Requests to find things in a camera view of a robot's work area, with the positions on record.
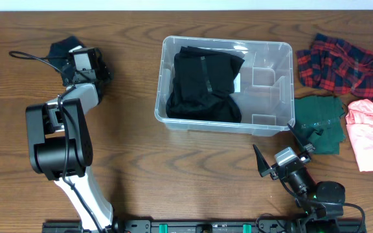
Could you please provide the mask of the black cloth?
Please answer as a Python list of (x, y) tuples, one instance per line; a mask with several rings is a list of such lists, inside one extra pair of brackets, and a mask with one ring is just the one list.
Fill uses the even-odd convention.
[(173, 94), (192, 101), (211, 94), (223, 98), (234, 92), (234, 80), (244, 59), (226, 52), (181, 47), (174, 56)]
[[(62, 67), (66, 64), (66, 56), (69, 50), (77, 47), (82, 46), (83, 48), (96, 48), (96, 47), (86, 47), (77, 37), (71, 36), (64, 40), (61, 40), (56, 43), (52, 43), (50, 47), (50, 51), (48, 54), (48, 61), (51, 65), (61, 71), (60, 75), (62, 77)], [(104, 61), (104, 79), (100, 80), (97, 83), (90, 83), (95, 85), (95, 89), (97, 91), (98, 99), (101, 101), (104, 96), (104, 86), (112, 81), (113, 75), (111, 74), (110, 70), (108, 69), (106, 62)]]

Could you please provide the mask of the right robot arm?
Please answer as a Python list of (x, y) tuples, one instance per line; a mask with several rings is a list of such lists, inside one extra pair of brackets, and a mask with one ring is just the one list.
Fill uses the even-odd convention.
[(284, 231), (340, 232), (337, 218), (343, 215), (345, 188), (333, 181), (314, 181), (306, 164), (311, 161), (315, 146), (293, 127), (289, 130), (302, 147), (299, 154), (288, 147), (275, 155), (276, 163), (270, 166), (257, 146), (253, 146), (259, 174), (279, 180), (295, 197), (297, 206), (305, 211), (304, 217), (287, 222)]

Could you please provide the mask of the large black garment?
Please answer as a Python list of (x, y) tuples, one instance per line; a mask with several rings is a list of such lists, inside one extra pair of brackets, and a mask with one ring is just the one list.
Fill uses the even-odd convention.
[(166, 114), (169, 118), (186, 120), (230, 123), (242, 121), (240, 108), (229, 94), (222, 96), (210, 93), (186, 100), (179, 94), (172, 93), (166, 102)]

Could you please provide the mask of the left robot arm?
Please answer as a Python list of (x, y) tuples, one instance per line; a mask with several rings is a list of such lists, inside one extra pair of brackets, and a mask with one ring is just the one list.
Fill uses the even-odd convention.
[(59, 186), (81, 218), (80, 226), (51, 225), (53, 232), (110, 232), (113, 207), (102, 194), (91, 165), (93, 145), (86, 114), (102, 100), (111, 74), (98, 48), (77, 46), (59, 56), (66, 86), (55, 99), (26, 108), (32, 169)]

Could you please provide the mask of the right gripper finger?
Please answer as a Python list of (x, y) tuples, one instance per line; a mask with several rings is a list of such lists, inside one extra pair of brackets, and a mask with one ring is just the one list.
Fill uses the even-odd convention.
[(315, 146), (308, 139), (300, 136), (290, 124), (287, 124), (287, 127), (295, 137), (297, 144), (301, 147), (301, 152), (313, 153), (315, 151)]
[(262, 153), (260, 152), (260, 150), (258, 149), (258, 147), (255, 144), (253, 144), (253, 148), (254, 148), (254, 152), (255, 152), (255, 155), (256, 155), (257, 168), (258, 168), (258, 172), (259, 172), (260, 176), (265, 177), (267, 175), (270, 175), (271, 174), (270, 165), (268, 165), (264, 156), (262, 155)]

